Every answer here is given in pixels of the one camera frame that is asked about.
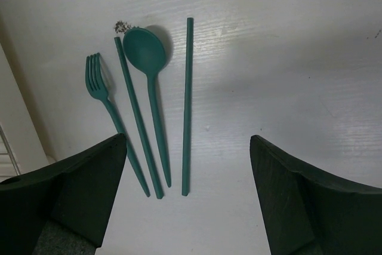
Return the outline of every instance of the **green fork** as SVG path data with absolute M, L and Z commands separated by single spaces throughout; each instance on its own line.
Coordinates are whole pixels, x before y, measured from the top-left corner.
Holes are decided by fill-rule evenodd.
M 118 115 L 117 110 L 109 100 L 109 92 L 101 75 L 100 53 L 90 55 L 86 58 L 85 83 L 89 94 L 96 100 L 100 100 L 105 105 L 107 111 L 112 117 L 117 132 L 125 134 L 127 138 L 127 157 L 145 194 L 147 197 L 150 196 L 149 187 L 147 186 L 147 182 L 138 162 L 137 155 L 135 154 L 133 146 L 128 138 L 121 117 Z

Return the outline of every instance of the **spoon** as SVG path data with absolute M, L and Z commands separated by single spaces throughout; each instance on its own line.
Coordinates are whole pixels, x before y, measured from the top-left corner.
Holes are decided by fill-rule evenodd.
M 158 144 L 159 155 L 163 172 L 165 174 L 167 186 L 171 186 L 170 162 L 168 159 L 168 150 L 165 141 L 162 119 L 159 113 L 158 98 L 156 95 L 156 80 L 159 72 L 166 65 L 166 53 L 162 42 L 155 34 L 147 29 L 134 27 L 126 32 L 123 40 L 125 55 L 130 63 L 146 74 L 147 89 L 149 91 L 149 100 L 151 113 L 153 116 L 156 141 Z M 159 182 L 158 172 L 155 169 L 154 160 L 149 165 L 150 175 L 154 182 Z

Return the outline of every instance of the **utensil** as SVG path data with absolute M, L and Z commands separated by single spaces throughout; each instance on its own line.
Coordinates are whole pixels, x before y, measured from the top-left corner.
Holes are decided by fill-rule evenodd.
M 141 111 L 139 109 L 138 100 L 135 95 L 133 82 L 130 77 L 129 68 L 127 66 L 127 61 L 126 61 L 125 54 L 122 48 L 122 42 L 120 37 L 114 37 L 114 41 L 115 41 L 115 46 L 117 48 L 119 61 L 121 62 L 122 71 L 124 73 L 127 91 L 129 93 L 131 106 L 133 107 L 134 117 L 137 123 L 139 136 L 141 138 L 144 155 L 146 156 L 147 165 L 149 166 L 150 173 L 154 174 L 154 176 L 152 177 L 154 190 L 156 192 L 157 198 L 161 199 L 163 197 L 163 190 L 162 190 L 161 183 L 159 181 L 158 172 L 156 171 L 154 156 L 150 147 L 149 138 L 146 133 L 146 128 L 144 127 L 144 122 L 143 122 Z
M 181 194 L 183 196 L 188 196 L 190 192 L 192 57 L 193 57 L 193 18 L 187 18 L 186 87 L 184 89 L 183 161 L 182 161 L 182 171 L 181 171 Z
M 103 82 L 101 75 L 100 53 L 93 54 L 86 58 L 85 83 L 89 94 L 96 100 L 100 100 L 105 105 L 105 108 L 112 117 L 117 132 L 125 134 L 127 138 L 127 157 L 145 194 L 147 197 L 150 196 L 150 190 L 147 186 L 146 179 L 144 178 L 142 169 L 138 162 L 137 155 L 134 152 L 133 146 L 128 138 L 127 132 L 124 128 L 121 118 L 118 115 L 117 110 L 109 100 L 109 92 Z
M 130 63 L 147 76 L 147 87 L 149 90 L 149 99 L 154 121 L 156 141 L 158 144 L 159 154 L 161 156 L 167 186 L 170 187 L 170 162 L 168 159 L 168 150 L 162 120 L 159 113 L 155 87 L 158 73 L 166 65 L 165 49 L 162 42 L 157 36 L 155 36 L 154 33 L 139 27 L 134 27 L 126 32 L 123 40 L 123 47 L 126 57 Z

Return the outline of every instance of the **tabletop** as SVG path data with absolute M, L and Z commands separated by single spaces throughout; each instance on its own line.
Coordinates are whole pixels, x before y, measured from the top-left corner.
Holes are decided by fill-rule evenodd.
M 57 159 L 116 133 L 85 87 L 85 58 L 101 53 L 152 194 L 113 27 L 118 20 L 158 25 L 171 37 L 159 86 L 172 187 L 162 200 L 146 198 L 126 164 L 97 255 L 263 255 L 270 251 L 249 160 L 252 135 L 382 187 L 381 7 L 382 0 L 0 0 L 0 26 L 44 149 Z M 187 17 L 195 18 L 195 46 L 191 193 L 183 197 Z M 146 79 L 129 68 L 165 186 Z

